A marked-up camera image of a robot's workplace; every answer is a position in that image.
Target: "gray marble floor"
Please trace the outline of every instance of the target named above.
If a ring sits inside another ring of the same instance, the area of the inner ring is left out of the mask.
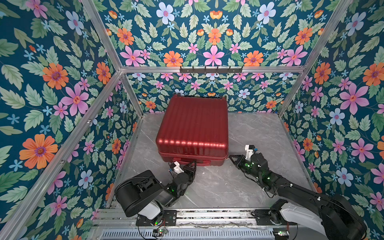
[[[128,171],[123,173],[123,180],[148,169],[164,184],[172,180],[168,163],[162,160],[155,144],[163,116],[164,114],[145,115]],[[229,113],[228,122],[229,154],[245,154],[244,146],[253,144],[263,153],[272,171],[311,189],[302,163],[298,160],[277,114]],[[173,208],[270,207],[277,199],[278,196],[270,199],[256,183],[245,178],[227,159],[220,167],[198,167],[193,184]]]

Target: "metal vent grille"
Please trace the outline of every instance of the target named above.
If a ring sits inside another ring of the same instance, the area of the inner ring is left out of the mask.
[[[140,229],[144,238],[154,239],[153,229]],[[169,232],[162,236],[164,239],[275,239],[269,230],[254,230],[249,228],[237,229],[169,229]],[[105,229],[101,239],[142,239],[137,229]]]

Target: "floral wallpaper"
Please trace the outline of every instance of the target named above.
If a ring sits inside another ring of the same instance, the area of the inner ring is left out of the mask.
[[[341,194],[384,237],[384,6],[354,1],[284,115],[318,192]]]
[[[308,58],[337,3],[111,0],[95,5],[126,66],[296,66]]]

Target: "suitcase handle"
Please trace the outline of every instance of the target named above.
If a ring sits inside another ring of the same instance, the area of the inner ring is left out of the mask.
[[[178,163],[180,163],[180,165],[187,165],[187,164],[191,163],[191,162],[181,161],[181,158],[177,158],[177,157],[174,157],[174,158],[173,158],[173,161],[174,161],[174,162],[177,161]],[[196,163],[196,165],[199,166],[199,167],[209,166],[210,164],[211,164],[210,161],[204,161],[204,162],[198,162],[198,163]]]

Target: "suitcase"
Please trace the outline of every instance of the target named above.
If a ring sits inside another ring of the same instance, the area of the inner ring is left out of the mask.
[[[156,137],[164,162],[221,166],[228,157],[228,112],[225,98],[174,95]]]

